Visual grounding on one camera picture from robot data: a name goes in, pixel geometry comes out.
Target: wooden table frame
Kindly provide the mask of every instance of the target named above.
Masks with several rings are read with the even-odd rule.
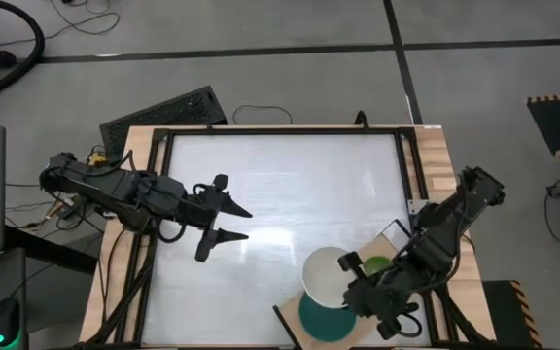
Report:
[[[159,129],[166,131],[163,133],[156,132]],[[404,138],[399,139],[397,146],[398,152],[405,158],[405,162],[402,165],[402,177],[404,173],[407,176],[408,187],[404,189],[407,194],[406,197],[428,198],[431,201],[440,202],[455,192],[455,174],[440,126],[217,125],[213,126],[212,129],[207,126],[134,126],[129,130],[125,149],[133,151],[132,157],[138,168],[141,168],[140,165],[142,164],[147,164],[149,169],[153,169],[157,173],[164,173],[169,166],[169,159],[168,162],[165,162],[164,155],[170,151],[172,140],[172,137],[168,137],[167,142],[161,141],[163,136],[169,133],[167,130],[184,134],[254,134],[261,133],[261,130],[266,130],[265,133],[276,134],[359,134],[361,132],[381,134],[383,129],[400,130],[400,134],[404,136]],[[419,158],[420,162],[415,163],[415,158]],[[108,222],[101,247],[100,262],[103,271],[107,269],[108,257],[121,230],[122,227],[118,220]],[[132,276],[142,266],[149,252],[149,245],[151,254],[154,254],[155,244],[153,239],[150,239],[148,236],[141,237],[125,234],[115,247],[110,271],[109,295],[107,296],[108,314],[119,303],[125,286],[130,283]],[[462,241],[461,251],[461,265],[457,274],[448,283],[449,293],[481,333],[488,338],[495,338],[473,248],[468,242]],[[86,317],[80,335],[81,341],[92,337],[101,326],[103,302],[98,278],[99,273],[95,273],[87,304]],[[116,327],[108,340],[109,342],[141,341],[143,315],[145,315],[149,285],[137,293],[135,299],[128,307],[125,320]],[[431,316],[434,318],[434,327],[430,330],[430,335],[432,339],[435,337],[440,340],[448,340],[451,338],[451,335],[455,335],[455,331],[447,327],[444,311],[435,294],[433,294],[432,300],[434,311]]]

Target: wire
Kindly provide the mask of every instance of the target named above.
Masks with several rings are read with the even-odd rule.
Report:
[[[107,322],[107,291],[106,291],[106,283],[103,283],[103,264],[101,263],[101,254],[103,253],[102,249],[98,250],[98,278],[101,280],[101,300],[103,301],[103,312],[101,314],[101,324],[105,324]]]
[[[90,157],[92,157],[92,155],[94,154],[94,152],[96,152],[96,149],[97,149],[98,147],[102,148],[103,151],[105,151],[105,146],[103,146],[103,145],[94,145],[94,146],[92,146],[91,150],[89,151],[89,154],[87,154],[87,157],[86,157],[86,165],[89,165]]]
[[[101,233],[105,233],[105,231],[104,231],[103,229],[98,228],[97,225],[95,225],[93,222],[91,222],[90,220],[88,220],[88,217],[89,217],[89,215],[88,215],[87,217],[82,217],[82,220],[85,221],[86,224],[92,226],[92,227],[93,227],[94,229],[96,229],[97,231],[99,231],[99,232],[101,232]]]
[[[20,228],[20,226],[15,223],[12,219],[8,218],[8,216],[4,216],[6,220],[8,220],[15,228]]]
[[[275,109],[275,110],[279,110],[284,112],[287,117],[289,117],[289,124],[293,124],[293,116],[291,115],[291,112],[287,111],[286,109],[279,107],[279,106],[256,106],[256,105],[241,105],[239,107],[237,107],[234,112],[232,112],[232,122],[235,123],[236,125],[239,125],[239,122],[237,121],[237,114],[244,108],[249,108],[249,109],[260,109],[260,110],[265,110],[265,109]]]
[[[85,250],[84,250],[84,253],[88,250],[88,248],[90,247],[90,245],[91,245],[93,242],[95,242],[96,239],[98,239],[98,238],[100,238],[100,237],[101,237],[101,236],[99,235],[98,237],[91,239],[90,242],[87,244],[87,246],[86,246],[86,248],[85,248]],[[27,285],[27,283],[28,283],[32,278],[36,277],[37,275],[39,275],[40,273],[42,273],[43,271],[45,271],[46,269],[48,269],[49,267],[52,267],[52,266],[55,266],[55,264],[54,264],[54,263],[50,263],[50,264],[48,264],[47,266],[45,266],[45,267],[39,269],[38,271],[32,273],[29,277],[25,278],[25,280],[24,280],[20,285],[18,285],[18,287],[16,287],[16,288],[10,293],[10,297],[12,297],[12,296],[13,296],[19,289],[21,289],[23,286]]]
[[[58,198],[57,200],[60,201],[60,202],[62,202],[62,203],[64,203],[65,205],[68,205],[68,204],[66,204],[63,200],[61,200],[61,199],[59,199],[59,198]],[[78,228],[78,227],[82,224],[82,221],[84,220],[84,216],[85,216],[85,215],[86,215],[86,204],[84,203],[84,204],[82,205],[82,215],[80,215],[79,220],[78,220],[77,222],[75,222],[72,226],[61,227],[61,226],[59,225],[59,223],[60,223],[63,219],[60,217],[60,218],[57,218],[57,222],[55,222],[55,227],[56,227],[56,228],[59,228],[59,229],[61,229],[61,230],[71,230],[71,229]]]
[[[10,184],[10,183],[6,183],[6,186],[8,186],[8,187],[28,187],[28,188],[40,187],[40,185]]]
[[[560,179],[555,181],[549,189],[554,188],[560,184]],[[560,238],[554,233],[552,227],[550,226],[550,220],[548,219],[548,199],[550,198],[549,192],[545,194],[545,199],[543,200],[543,219],[545,220],[545,226],[548,228],[548,232],[552,238],[556,239],[560,243]]]
[[[118,237],[116,237],[116,241],[114,241],[114,245],[112,246],[112,250],[109,252],[109,258],[107,258],[107,276],[105,277],[105,306],[103,307],[103,323],[107,322],[107,310],[106,310],[106,305],[107,305],[107,296],[109,295],[109,272],[112,269],[112,257],[114,257],[113,253],[116,250],[116,246],[118,246],[118,242],[121,240],[121,237],[123,237],[123,234],[125,233],[125,229],[123,228],[122,231],[118,234]]]
[[[84,173],[83,175],[88,176],[88,177],[101,177],[101,176],[106,176],[109,175],[111,173],[113,173],[114,171],[120,170],[121,166],[127,161],[129,160],[129,163],[133,163],[133,151],[129,150],[126,153],[126,156],[124,156],[124,158],[119,161],[117,164],[114,164],[111,168],[103,171],[103,172],[95,172],[95,173]]]
[[[473,243],[473,241],[471,240],[471,238],[468,237],[468,236],[466,236],[465,234],[462,235],[462,238],[464,238],[464,240],[467,241],[467,242],[471,245],[472,251],[473,251],[473,252],[476,252],[476,248],[474,247],[474,243]]]
[[[89,213],[89,214],[87,215],[87,218],[89,218],[91,215],[94,215],[94,212]],[[40,237],[40,238],[43,238],[43,239],[44,239],[44,238],[49,237],[49,236],[52,235],[52,234],[56,234],[56,233],[58,233],[58,232],[62,232],[62,231],[66,231],[66,230],[71,230],[71,229],[73,229],[73,227],[76,228],[76,227],[79,225],[79,223],[80,223],[80,221],[77,221],[77,222],[74,222],[74,223],[69,224],[69,226],[67,226],[67,227],[58,228],[58,229],[56,229],[56,230],[54,230],[54,231],[51,231],[51,232],[49,232],[49,233],[43,235],[43,236]]]
[[[45,202],[38,202],[38,203],[32,203],[32,204],[22,204],[22,205],[17,205],[14,207],[6,207],[5,209],[7,211],[32,211],[32,210],[36,210],[39,207],[43,206],[43,205],[47,205],[47,204],[54,204],[53,201],[45,201]],[[27,209],[27,210],[18,210],[18,209],[22,209],[22,208],[32,208],[32,209]]]
[[[90,18],[78,21],[78,22],[70,21],[68,18],[66,18],[62,14],[62,12],[59,10],[59,8],[55,5],[54,1],[53,0],[50,0],[50,1],[51,1],[51,4],[52,4],[53,8],[55,9],[57,14],[59,15],[59,17],[62,18],[62,20],[64,20],[68,25],[66,25],[65,27],[62,27],[61,29],[56,31],[54,34],[46,36],[45,39],[53,39],[56,36],[58,36],[59,34],[61,34],[62,32],[64,32],[65,30],[70,29],[70,28],[73,28],[76,31],[87,34],[87,35],[100,35],[100,34],[107,33],[109,31],[111,31],[121,21],[121,16],[118,13],[113,12],[113,11],[108,12],[109,9],[110,9],[110,6],[111,6],[111,0],[106,0],[107,1],[107,6],[105,7],[104,10],[98,11],[98,12],[93,11],[89,8],[89,1],[88,0],[85,0],[84,2],[81,2],[79,4],[69,4],[70,7],[86,6],[86,10],[88,12],[90,12],[91,14],[97,15],[97,16],[94,16],[94,17],[90,17]],[[109,16],[115,17],[116,21],[112,25],[107,27],[106,29],[93,32],[93,31],[84,30],[84,29],[79,27],[81,24],[85,24],[85,23],[88,23],[88,22],[93,21],[95,19],[105,18],[105,17],[109,17]],[[36,39],[34,39],[34,38],[14,40],[14,41],[10,41],[10,42],[0,43],[0,47],[12,45],[12,44],[19,44],[19,43],[31,43],[35,40]]]
[[[420,321],[418,321],[418,319],[416,319],[416,317],[410,315],[409,313],[403,313],[402,315],[407,317],[408,319],[412,320],[416,324],[416,327],[418,328],[418,330],[416,330],[416,332],[412,332],[412,333],[403,332],[403,331],[398,331],[397,333],[401,336],[408,337],[408,338],[418,337],[423,332],[423,325],[420,324]]]

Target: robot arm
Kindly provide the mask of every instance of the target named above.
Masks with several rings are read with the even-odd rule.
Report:
[[[417,308],[407,303],[411,294],[432,291],[452,277],[459,266],[463,232],[488,205],[505,198],[503,185],[481,168],[466,168],[460,180],[456,193],[416,214],[414,235],[388,268],[366,276],[356,252],[338,260],[343,270],[356,275],[343,294],[347,308],[358,316],[375,315],[384,339],[401,333],[397,318]]]
[[[204,262],[213,247],[248,236],[213,225],[220,212],[251,218],[236,204],[228,192],[227,175],[217,175],[212,185],[197,184],[187,193],[182,183],[153,172],[122,170],[129,153],[115,167],[93,167],[78,162],[72,154],[62,153],[50,159],[40,175],[40,186],[55,196],[57,192],[76,193],[115,213],[127,230],[137,234],[154,234],[165,243],[181,238],[186,226],[202,230],[195,259]],[[166,238],[159,229],[162,220],[177,222],[180,232]]]

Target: table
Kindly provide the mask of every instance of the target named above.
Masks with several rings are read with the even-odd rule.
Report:
[[[160,128],[173,128],[185,130],[203,130],[207,126],[166,126]],[[224,128],[254,128],[255,126],[228,126],[219,125],[214,126],[217,129]],[[272,126],[271,128],[285,128],[287,126],[279,125]],[[362,128],[360,125],[291,125],[290,128]],[[372,125],[371,128],[378,127],[391,127],[384,125]],[[440,126],[411,126],[414,127],[418,151],[422,162],[425,181],[427,185],[427,192],[431,201],[442,201],[450,196],[455,191],[456,180],[455,173],[451,166],[450,157],[446,148],[443,130]],[[129,130],[129,135],[126,142],[126,149],[133,151],[133,159],[136,164],[147,164],[149,161],[150,150],[152,145],[152,137],[156,126],[137,126]],[[157,159],[155,164],[155,171],[160,172],[163,165],[163,150],[165,143],[159,143],[159,150],[157,152]],[[403,148],[405,150],[405,158],[407,170],[409,173],[409,180],[411,191],[414,197],[419,197],[418,177],[412,164],[411,151],[409,142],[403,141]],[[109,221],[105,237],[101,247],[100,261],[103,270],[107,269],[107,260],[114,246],[114,242],[121,232],[122,227],[116,220]],[[137,266],[141,266],[141,262],[146,254],[145,247],[148,245],[148,237],[142,239],[142,250],[138,258]],[[120,301],[123,292],[124,280],[129,263],[129,255],[133,243],[133,235],[125,234],[113,252],[113,262],[110,271],[110,285],[109,295],[107,296],[107,311],[111,312]],[[461,265],[457,274],[448,283],[450,295],[458,303],[467,318],[474,324],[479,332],[488,338],[495,338],[494,328],[490,318],[490,313],[483,293],[483,287],[480,280],[478,266],[474,257],[472,246],[462,241],[461,246],[462,257]],[[94,281],[90,292],[86,316],[80,335],[80,341],[84,341],[92,337],[101,325],[101,314],[103,310],[102,298],[100,294],[98,270],[94,274]],[[135,334],[135,319],[137,317],[137,306],[139,303],[138,296],[133,300],[129,306],[127,313],[127,320],[123,328],[123,341],[131,341]],[[448,330],[441,305],[438,298],[434,294],[434,307],[435,318],[437,326],[437,334],[440,339],[448,339]]]

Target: keyboard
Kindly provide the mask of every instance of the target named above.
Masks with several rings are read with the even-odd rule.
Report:
[[[209,86],[100,125],[107,158],[123,157],[128,129],[137,125],[226,124],[222,107]]]

